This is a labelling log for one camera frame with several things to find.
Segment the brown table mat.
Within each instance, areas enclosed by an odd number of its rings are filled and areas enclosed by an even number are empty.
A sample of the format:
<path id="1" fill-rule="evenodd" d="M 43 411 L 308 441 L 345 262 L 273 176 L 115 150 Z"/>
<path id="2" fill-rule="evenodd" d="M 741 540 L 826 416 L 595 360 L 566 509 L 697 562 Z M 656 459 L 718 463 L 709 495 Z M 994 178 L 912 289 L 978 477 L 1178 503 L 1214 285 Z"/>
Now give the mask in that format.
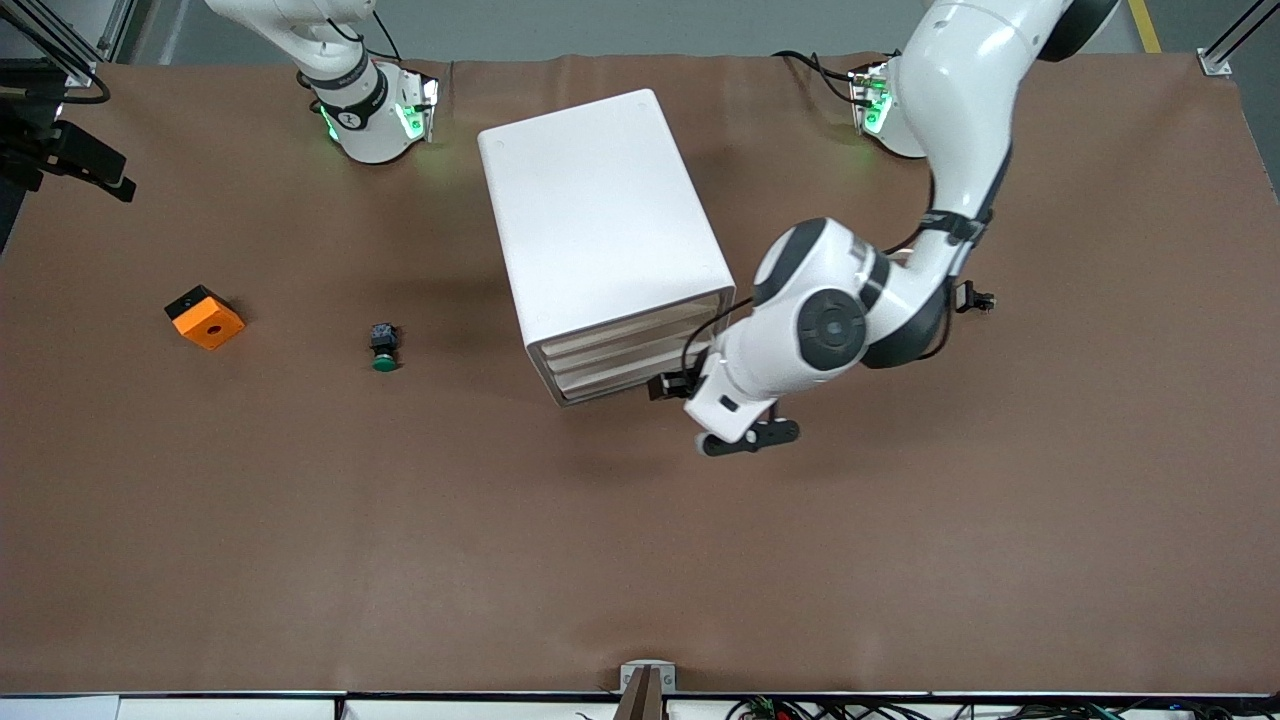
<path id="1" fill-rule="evenodd" d="M 652 88 L 749 284 L 791 224 L 895 245 L 928 170 L 778 58 L 428 63 L 440 143 L 361 167 L 285 67 L 104 67 L 0 259 L 0 693 L 1280 691 L 1280 204 L 1189 55 L 1037 65 L 938 356 L 703 457 L 559 407 L 477 132 Z M 219 348 L 164 307 L 197 284 Z M 399 332 L 375 372 L 371 328 Z"/>

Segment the orange box with black base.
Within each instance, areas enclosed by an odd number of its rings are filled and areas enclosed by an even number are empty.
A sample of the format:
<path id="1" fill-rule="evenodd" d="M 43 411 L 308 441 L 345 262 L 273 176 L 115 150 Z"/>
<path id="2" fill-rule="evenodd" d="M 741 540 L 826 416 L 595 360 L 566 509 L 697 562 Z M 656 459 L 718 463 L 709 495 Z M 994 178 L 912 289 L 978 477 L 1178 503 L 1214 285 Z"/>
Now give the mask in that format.
<path id="1" fill-rule="evenodd" d="M 204 284 L 169 302 L 164 313 L 180 337 L 210 351 L 246 328 L 241 314 Z"/>

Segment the aluminium frame profile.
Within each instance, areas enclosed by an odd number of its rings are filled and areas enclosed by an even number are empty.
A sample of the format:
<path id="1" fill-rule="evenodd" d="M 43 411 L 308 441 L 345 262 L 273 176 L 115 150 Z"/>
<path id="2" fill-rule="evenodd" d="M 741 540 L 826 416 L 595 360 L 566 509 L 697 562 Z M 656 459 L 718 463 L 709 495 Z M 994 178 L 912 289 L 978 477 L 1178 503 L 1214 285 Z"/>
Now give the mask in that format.
<path id="1" fill-rule="evenodd" d="M 122 54 L 138 0 L 0 0 L 0 68 L 55 68 L 67 85 Z"/>
<path id="2" fill-rule="evenodd" d="M 1203 73 L 1208 77 L 1230 76 L 1230 58 L 1277 12 L 1280 0 L 1253 0 L 1208 47 L 1196 50 Z"/>

